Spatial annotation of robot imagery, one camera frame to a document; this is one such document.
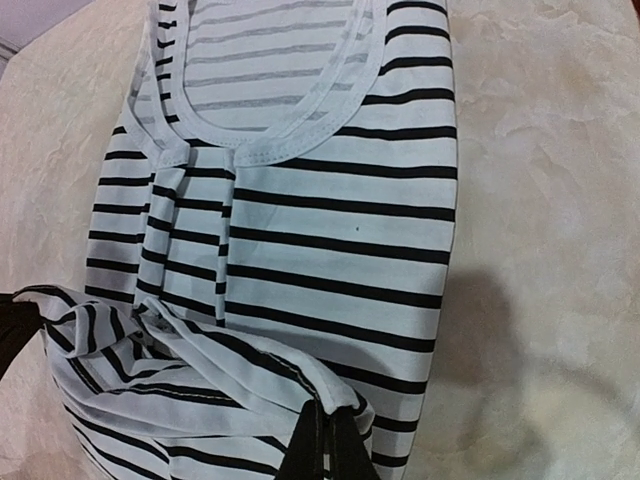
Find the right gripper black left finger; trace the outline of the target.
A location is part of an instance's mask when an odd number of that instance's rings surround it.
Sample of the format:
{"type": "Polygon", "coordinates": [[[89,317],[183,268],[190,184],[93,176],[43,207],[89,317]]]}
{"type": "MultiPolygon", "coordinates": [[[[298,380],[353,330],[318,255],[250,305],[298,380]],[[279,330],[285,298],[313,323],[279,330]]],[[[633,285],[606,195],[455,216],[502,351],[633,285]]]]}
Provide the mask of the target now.
{"type": "Polygon", "coordinates": [[[282,480],[322,480],[326,416],[317,400],[307,401],[282,461],[282,480]]]}

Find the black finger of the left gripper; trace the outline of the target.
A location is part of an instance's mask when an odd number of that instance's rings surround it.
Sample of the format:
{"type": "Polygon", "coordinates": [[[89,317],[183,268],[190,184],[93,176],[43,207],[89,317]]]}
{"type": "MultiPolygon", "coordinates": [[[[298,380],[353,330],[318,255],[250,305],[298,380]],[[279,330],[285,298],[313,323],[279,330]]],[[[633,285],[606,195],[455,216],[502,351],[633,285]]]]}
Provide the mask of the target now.
{"type": "Polygon", "coordinates": [[[43,328],[39,307],[33,302],[15,302],[10,294],[1,295],[0,376],[4,377],[15,358],[43,328]]]}

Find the black white striped shirt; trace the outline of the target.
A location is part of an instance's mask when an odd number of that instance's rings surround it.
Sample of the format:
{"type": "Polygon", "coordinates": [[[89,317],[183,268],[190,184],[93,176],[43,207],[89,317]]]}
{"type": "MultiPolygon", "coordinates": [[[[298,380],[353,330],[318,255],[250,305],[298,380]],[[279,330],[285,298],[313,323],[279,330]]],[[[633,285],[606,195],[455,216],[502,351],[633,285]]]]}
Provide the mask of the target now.
{"type": "Polygon", "coordinates": [[[401,479],[456,199],[445,2],[154,1],[84,286],[12,296],[110,479],[282,479],[309,400],[401,479]]]}

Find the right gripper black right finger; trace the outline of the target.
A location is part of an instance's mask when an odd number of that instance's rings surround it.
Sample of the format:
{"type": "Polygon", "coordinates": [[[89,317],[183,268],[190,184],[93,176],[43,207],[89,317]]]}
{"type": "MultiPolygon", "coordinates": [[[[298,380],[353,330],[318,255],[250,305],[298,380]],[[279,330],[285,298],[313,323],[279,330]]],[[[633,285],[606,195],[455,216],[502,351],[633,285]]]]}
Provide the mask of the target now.
{"type": "Polygon", "coordinates": [[[329,470],[335,480],[379,480],[350,408],[337,409],[328,420],[329,470]]]}

